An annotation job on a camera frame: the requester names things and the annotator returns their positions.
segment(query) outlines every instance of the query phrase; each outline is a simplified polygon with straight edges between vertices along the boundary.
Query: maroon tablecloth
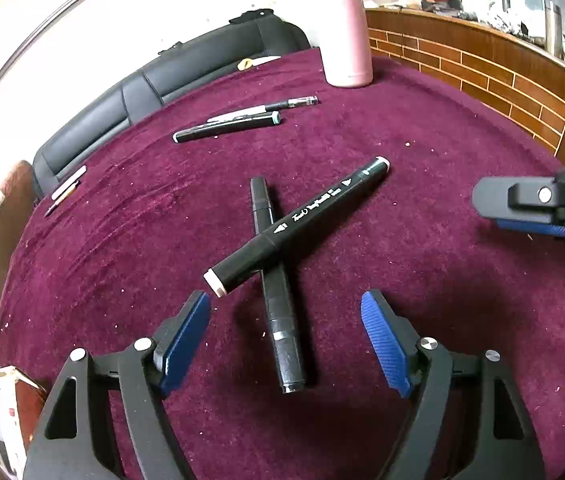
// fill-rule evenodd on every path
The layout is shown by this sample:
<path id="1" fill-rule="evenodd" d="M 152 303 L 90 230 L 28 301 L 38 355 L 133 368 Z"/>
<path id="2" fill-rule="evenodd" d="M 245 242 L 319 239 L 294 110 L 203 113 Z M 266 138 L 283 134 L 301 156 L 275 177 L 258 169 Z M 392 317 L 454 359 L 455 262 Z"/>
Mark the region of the maroon tablecloth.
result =
<path id="1" fill-rule="evenodd" d="M 392 171 L 377 192 L 291 262 L 315 387 L 280 393 L 259 280 L 212 300 L 186 384 L 165 402 L 198 479 L 374 478 L 406 401 L 387 386 L 360 321 L 370 288 L 447 348 L 502 354 L 556 478 L 565 243 L 495 229 L 470 197 L 482 176 L 549 175 L 559 163 L 467 95 L 387 58 L 374 67 L 371 86 L 337 89 L 317 51 L 294 54 L 192 92 L 92 155 L 82 186 L 49 219 L 43 201 L 14 253 L 0 366 L 51 382 L 76 346 L 102 354 L 150 335 L 253 235 L 251 177 L 264 175 L 288 212 L 383 155 Z M 171 137 L 221 112 L 313 94 L 320 105 L 284 111 L 280 126 L 179 145 Z M 113 413 L 120 430 L 119 399 Z M 127 473 L 140 478 L 122 433 Z"/>

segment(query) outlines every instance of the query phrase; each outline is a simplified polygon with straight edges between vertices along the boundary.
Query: brick pattern panel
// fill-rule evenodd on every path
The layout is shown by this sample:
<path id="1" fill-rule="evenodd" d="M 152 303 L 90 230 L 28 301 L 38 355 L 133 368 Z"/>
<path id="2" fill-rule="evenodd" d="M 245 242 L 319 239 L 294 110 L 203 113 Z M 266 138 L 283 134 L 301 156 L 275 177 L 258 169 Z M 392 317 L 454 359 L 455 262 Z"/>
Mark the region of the brick pattern panel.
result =
<path id="1" fill-rule="evenodd" d="M 501 68 L 491 61 L 480 59 L 479 57 L 463 52 L 462 64 L 469 68 L 473 68 L 474 70 L 478 70 L 478 72 L 489 75 L 498 81 L 502 81 L 507 85 L 513 85 L 513 72 L 505 68 Z"/>
<path id="2" fill-rule="evenodd" d="M 471 70 L 470 68 L 466 68 L 462 65 L 447 61 L 446 59 L 441 60 L 441 69 L 444 72 L 453 74 L 454 76 L 459 77 L 464 81 L 469 81 L 474 85 L 482 86 L 482 88 L 484 89 L 486 89 L 487 85 L 489 84 L 488 76 L 481 74 L 480 72 L 476 72 L 475 70 Z"/>
<path id="3" fill-rule="evenodd" d="M 504 85 L 495 79 L 489 81 L 489 92 L 499 95 L 500 97 L 506 99 L 510 103 L 519 106 L 523 110 L 528 111 L 534 117 L 540 117 L 540 112 L 542 111 L 542 105 L 534 101 L 533 99 L 527 97 L 522 92 L 518 92 L 516 89 L 511 88 L 508 85 Z"/>
<path id="4" fill-rule="evenodd" d="M 565 101 L 520 74 L 449 45 L 370 28 L 372 52 L 462 90 L 510 118 L 555 155 L 565 132 Z"/>
<path id="5" fill-rule="evenodd" d="M 425 74 L 429 74 L 436 79 L 440 79 L 444 83 L 453 86 L 453 88 L 456 88 L 458 90 L 462 88 L 462 79 L 458 79 L 457 77 L 442 72 L 441 70 L 436 70 L 435 68 L 431 68 L 430 66 L 426 65 L 420 65 L 420 71 L 424 72 Z"/>

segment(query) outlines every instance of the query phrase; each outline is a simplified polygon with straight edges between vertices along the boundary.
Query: black pen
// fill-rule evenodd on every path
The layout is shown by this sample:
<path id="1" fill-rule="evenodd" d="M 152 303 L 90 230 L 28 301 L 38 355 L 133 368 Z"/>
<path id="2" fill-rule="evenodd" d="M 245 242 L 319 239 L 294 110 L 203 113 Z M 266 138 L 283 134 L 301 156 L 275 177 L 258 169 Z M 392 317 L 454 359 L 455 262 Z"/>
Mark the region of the black pen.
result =
<path id="1" fill-rule="evenodd" d="M 209 286 L 222 298 L 249 277 L 275 264 L 279 251 L 301 232 L 326 217 L 337 204 L 367 192 L 389 171 L 389 161 L 377 156 L 360 170 L 338 180 L 308 203 L 275 222 L 205 274 Z"/>
<path id="2" fill-rule="evenodd" d="M 270 112 L 254 116 L 238 117 L 229 121 L 205 123 L 174 133 L 174 141 L 187 142 L 188 140 L 205 139 L 206 137 L 241 132 L 253 128 L 275 126 L 276 124 L 280 124 L 280 120 L 279 112 Z"/>
<path id="3" fill-rule="evenodd" d="M 274 223 L 274 212 L 267 192 L 267 182 L 262 176 L 251 179 L 251 200 L 256 234 L 259 235 Z M 304 389 L 307 379 L 297 337 L 291 287 L 283 263 L 262 270 L 261 280 L 278 381 L 283 393 L 297 392 Z"/>
<path id="4" fill-rule="evenodd" d="M 287 99 L 286 101 L 280 101 L 278 103 L 254 106 L 252 108 L 244 108 L 243 110 L 236 110 L 235 112 L 222 114 L 217 117 L 212 117 L 211 119 L 207 120 L 207 122 L 214 123 L 216 121 L 229 121 L 231 119 L 235 119 L 236 117 L 263 114 L 265 112 L 273 112 L 276 110 L 286 110 L 287 108 L 295 108 L 297 106 L 317 105 L 319 102 L 320 101 L 315 95 L 309 97 L 299 97 L 297 99 Z"/>

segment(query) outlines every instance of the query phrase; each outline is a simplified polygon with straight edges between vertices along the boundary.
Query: sofa cushion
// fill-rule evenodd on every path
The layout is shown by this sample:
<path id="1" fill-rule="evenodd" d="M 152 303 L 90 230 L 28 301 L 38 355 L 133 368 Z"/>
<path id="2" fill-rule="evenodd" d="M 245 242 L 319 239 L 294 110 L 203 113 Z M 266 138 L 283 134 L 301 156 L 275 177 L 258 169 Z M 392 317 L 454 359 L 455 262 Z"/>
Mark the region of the sofa cushion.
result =
<path id="1" fill-rule="evenodd" d="M 39 198 L 51 194 L 83 160 L 131 124 L 235 72 L 242 59 L 284 56 L 307 48 L 309 41 L 301 29 L 265 12 L 162 51 L 109 88 L 40 147 L 33 163 L 36 194 Z"/>

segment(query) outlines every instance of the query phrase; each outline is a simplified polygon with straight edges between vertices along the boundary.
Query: screw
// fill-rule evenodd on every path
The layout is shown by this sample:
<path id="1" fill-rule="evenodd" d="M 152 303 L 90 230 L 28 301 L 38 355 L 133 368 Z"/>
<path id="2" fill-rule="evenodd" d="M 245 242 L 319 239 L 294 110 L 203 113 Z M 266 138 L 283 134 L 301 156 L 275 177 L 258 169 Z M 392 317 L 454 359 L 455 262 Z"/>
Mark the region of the screw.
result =
<path id="1" fill-rule="evenodd" d="M 433 337 L 423 337 L 420 346 L 425 350 L 435 350 L 438 348 L 438 342 Z"/>
<path id="2" fill-rule="evenodd" d="M 548 187 L 543 187 L 540 189 L 540 191 L 537 192 L 537 197 L 540 199 L 540 202 L 542 202 L 543 204 L 549 202 L 552 196 L 553 193 L 551 193 L 551 190 Z"/>
<path id="3" fill-rule="evenodd" d="M 485 357 L 494 363 L 497 363 L 500 360 L 500 354 L 495 350 L 487 350 L 485 352 Z"/>
<path id="4" fill-rule="evenodd" d="M 135 348 L 138 352 L 142 352 L 148 348 L 151 348 L 152 341 L 148 337 L 141 337 L 140 339 L 136 339 L 133 344 L 133 348 Z"/>
<path id="5" fill-rule="evenodd" d="M 74 348 L 69 354 L 69 359 L 72 361 L 80 361 L 83 357 L 86 356 L 86 351 L 84 348 Z"/>

